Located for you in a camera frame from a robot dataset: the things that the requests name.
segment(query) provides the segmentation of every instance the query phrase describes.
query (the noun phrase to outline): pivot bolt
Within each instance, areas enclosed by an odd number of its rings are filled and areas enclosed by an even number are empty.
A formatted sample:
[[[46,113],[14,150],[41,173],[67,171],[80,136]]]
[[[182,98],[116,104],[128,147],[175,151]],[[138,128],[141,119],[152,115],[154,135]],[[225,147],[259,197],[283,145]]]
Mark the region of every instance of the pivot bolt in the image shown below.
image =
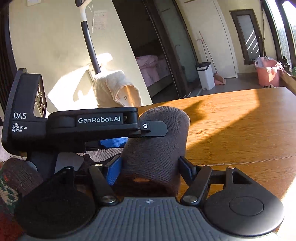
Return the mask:
[[[182,200],[186,204],[193,204],[193,203],[197,202],[198,199],[196,196],[187,195],[187,196],[184,196]]]
[[[101,202],[102,203],[105,203],[105,204],[111,204],[111,203],[114,203],[116,202],[116,197],[114,196],[104,196],[101,198]]]

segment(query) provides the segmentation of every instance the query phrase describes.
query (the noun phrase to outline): vacuum cleaner handle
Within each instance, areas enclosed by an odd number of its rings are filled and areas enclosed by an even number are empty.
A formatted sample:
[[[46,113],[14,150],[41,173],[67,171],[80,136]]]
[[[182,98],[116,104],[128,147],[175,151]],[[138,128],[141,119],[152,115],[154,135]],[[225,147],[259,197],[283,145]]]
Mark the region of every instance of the vacuum cleaner handle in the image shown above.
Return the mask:
[[[89,52],[89,57],[91,59],[91,63],[93,65],[95,73],[98,74],[98,73],[101,72],[101,70],[100,70],[98,60],[96,58],[96,52],[94,50],[94,45],[93,45],[93,42],[91,40],[91,35],[89,33],[89,27],[87,25],[87,18],[86,18],[86,12],[85,12],[87,5],[91,1],[92,0],[85,0],[85,1],[83,1],[83,0],[75,0],[75,3],[76,3],[76,6],[80,10],[81,27],[82,27],[85,43],[86,43],[86,46],[87,46],[87,50]]]

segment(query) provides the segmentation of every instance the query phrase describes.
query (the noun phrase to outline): white trash bin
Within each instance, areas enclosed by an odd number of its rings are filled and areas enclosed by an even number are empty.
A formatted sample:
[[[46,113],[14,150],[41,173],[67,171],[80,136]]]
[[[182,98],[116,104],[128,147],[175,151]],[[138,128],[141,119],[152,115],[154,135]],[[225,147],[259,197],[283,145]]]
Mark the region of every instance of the white trash bin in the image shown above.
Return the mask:
[[[215,82],[211,62],[203,62],[198,64],[196,70],[198,71],[198,76],[200,77],[202,89],[213,89],[215,87]]]

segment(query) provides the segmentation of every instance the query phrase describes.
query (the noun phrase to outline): window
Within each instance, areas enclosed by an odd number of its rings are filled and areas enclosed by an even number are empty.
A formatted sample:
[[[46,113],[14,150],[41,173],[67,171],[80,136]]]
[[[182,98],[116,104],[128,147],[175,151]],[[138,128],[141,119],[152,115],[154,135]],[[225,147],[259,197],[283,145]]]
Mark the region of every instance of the window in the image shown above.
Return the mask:
[[[296,7],[289,1],[285,1],[283,7],[292,31],[294,45],[296,45]]]
[[[285,56],[288,60],[288,63],[290,64],[291,63],[290,50],[289,50],[289,45],[288,45],[288,40],[285,32],[283,19],[281,18],[281,14],[279,12],[279,9],[276,5],[275,0],[266,0],[266,2],[271,12],[271,15],[274,19],[274,24],[277,29],[279,44],[281,47],[281,57]]]
[[[242,47],[245,64],[263,56],[263,42],[258,22],[253,9],[230,11],[233,18],[239,41]]]

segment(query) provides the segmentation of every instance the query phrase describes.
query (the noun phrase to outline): window frame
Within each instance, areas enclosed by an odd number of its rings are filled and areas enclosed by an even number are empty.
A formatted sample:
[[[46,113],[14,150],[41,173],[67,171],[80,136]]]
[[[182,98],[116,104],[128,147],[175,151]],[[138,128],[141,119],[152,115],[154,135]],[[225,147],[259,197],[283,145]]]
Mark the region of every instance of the window frame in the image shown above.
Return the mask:
[[[287,15],[286,15],[286,12],[285,12],[284,6],[283,6],[283,3],[286,0],[275,0],[275,1],[276,1],[276,4],[279,9],[279,13],[280,13],[281,18],[284,23],[284,28],[285,28],[285,32],[286,32],[286,36],[287,36],[287,40],[288,40],[289,51],[290,51],[290,58],[291,58],[291,65],[292,65],[291,68],[293,68],[293,67],[296,67],[296,51],[295,51],[295,44],[294,44],[292,30],[290,28],[290,23],[289,23],[289,20],[287,18]]]
[[[237,30],[237,34],[239,37],[239,42],[242,48],[242,53],[244,56],[244,64],[245,65],[251,65],[254,64],[253,60],[250,60],[249,58],[249,54],[248,54],[248,50],[247,47],[245,45],[245,39],[244,39],[244,35],[243,35],[243,31],[241,29],[241,26],[239,24],[239,20],[238,20],[238,16],[242,16],[242,15],[250,15],[252,24],[253,24],[253,28],[255,30],[255,35],[257,37],[257,42],[258,42],[258,47],[259,47],[259,52],[260,52],[260,56],[264,56],[263,53],[263,41],[262,41],[262,35],[261,35],[261,31],[259,28],[259,24],[255,15],[255,12],[253,9],[240,9],[240,10],[231,10],[230,11],[230,15],[233,19],[235,28]]]
[[[269,6],[268,6],[266,0],[261,0],[261,3],[262,3],[263,10],[264,10],[266,17],[267,17],[267,21],[268,21],[268,24],[269,24],[269,27],[271,30],[272,38],[274,40],[274,46],[276,49],[276,60],[281,61],[283,58],[283,55],[281,52],[281,45],[279,42],[279,34],[278,34],[278,31],[277,31],[277,28],[276,28],[276,25],[274,22],[274,18],[272,16],[272,13],[269,9]]]

